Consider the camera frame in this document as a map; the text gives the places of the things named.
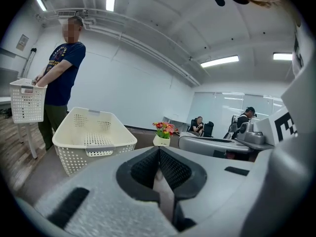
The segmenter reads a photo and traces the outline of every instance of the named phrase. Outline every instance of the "olive pants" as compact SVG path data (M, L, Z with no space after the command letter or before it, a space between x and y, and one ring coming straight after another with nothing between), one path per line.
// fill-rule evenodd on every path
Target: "olive pants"
M67 115L67 106L53 106L53 105L44 105L44 120L39 122L39 131L45 142L46 150L50 149L53 146L52 138L53 131L56 132L60 123L64 120Z

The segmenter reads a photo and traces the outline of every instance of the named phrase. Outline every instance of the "laundry basket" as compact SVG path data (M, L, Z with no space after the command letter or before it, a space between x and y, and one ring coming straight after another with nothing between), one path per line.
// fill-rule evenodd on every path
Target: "laundry basket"
M13 122L32 123L44 119L45 87L32 85L31 79L19 79L10 83Z
M68 175L92 161L129 152L137 139L112 113L74 107L53 136Z

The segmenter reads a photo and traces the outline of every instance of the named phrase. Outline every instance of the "air vent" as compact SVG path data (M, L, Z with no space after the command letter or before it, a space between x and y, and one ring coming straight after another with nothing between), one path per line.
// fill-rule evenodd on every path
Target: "air vent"
M66 10L66 11L59 11L58 16L61 18L69 18L76 15L76 11L74 10Z

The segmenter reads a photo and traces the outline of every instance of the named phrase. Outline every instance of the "gray carpet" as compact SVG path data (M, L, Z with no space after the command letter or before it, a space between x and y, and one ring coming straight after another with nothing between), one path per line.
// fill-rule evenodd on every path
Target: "gray carpet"
M135 149L153 146L155 133L137 129L129 129L137 138ZM171 137L170 146L178 148L179 136ZM42 157L35 170L26 179L24 185L18 191L17 196L34 205L38 199L47 191L52 189L56 184L64 180L66 174L59 157L52 147Z

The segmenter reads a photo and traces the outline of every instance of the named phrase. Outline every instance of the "seated person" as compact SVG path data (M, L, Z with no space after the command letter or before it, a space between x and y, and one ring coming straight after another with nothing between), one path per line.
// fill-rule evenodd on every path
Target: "seated person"
M247 107L246 111L237 119L237 128L240 128L243 123L249 122L255 116L255 109Z
M196 121L193 121L189 129L189 132L193 133L196 136L201 136L204 131L202 120L203 120L202 117L198 117Z

